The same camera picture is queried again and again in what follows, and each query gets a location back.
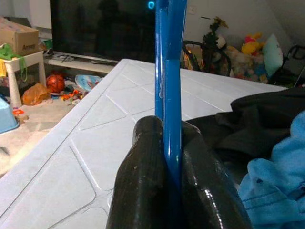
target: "white tiled surface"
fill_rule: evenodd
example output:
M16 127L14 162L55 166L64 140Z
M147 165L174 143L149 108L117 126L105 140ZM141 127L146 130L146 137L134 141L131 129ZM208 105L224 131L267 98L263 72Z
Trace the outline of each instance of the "white tiled surface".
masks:
M137 120L154 113L154 65L122 60L0 179L0 229L101 229ZM282 88L182 70L183 120Z

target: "red ball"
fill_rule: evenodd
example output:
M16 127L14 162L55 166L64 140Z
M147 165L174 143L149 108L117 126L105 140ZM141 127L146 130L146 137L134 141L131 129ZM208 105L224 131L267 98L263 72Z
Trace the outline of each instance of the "red ball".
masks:
M61 75L50 75L46 84L50 92L60 93L65 88L65 80Z

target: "yellow stuffed animal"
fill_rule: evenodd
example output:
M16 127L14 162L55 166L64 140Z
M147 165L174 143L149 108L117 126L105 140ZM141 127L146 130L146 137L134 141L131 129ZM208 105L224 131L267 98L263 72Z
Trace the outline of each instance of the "yellow stuffed animal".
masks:
M264 46L264 42L258 42L257 40L262 37L262 33L257 33L255 35L247 35L244 39L244 44L242 46L242 53L245 55L258 55L258 52Z

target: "blue light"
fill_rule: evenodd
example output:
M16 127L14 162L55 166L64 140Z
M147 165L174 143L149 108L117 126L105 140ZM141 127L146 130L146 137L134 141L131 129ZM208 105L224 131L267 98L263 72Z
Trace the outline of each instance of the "blue light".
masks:
M152 10L152 9L154 8L154 6L155 6L154 1L149 1L149 2L148 2L148 8L149 8L149 9Z

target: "television screen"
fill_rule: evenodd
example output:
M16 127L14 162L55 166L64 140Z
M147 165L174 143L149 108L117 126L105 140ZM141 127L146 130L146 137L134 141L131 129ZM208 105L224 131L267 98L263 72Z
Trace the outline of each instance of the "television screen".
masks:
M154 62L152 0L50 0L55 51Z

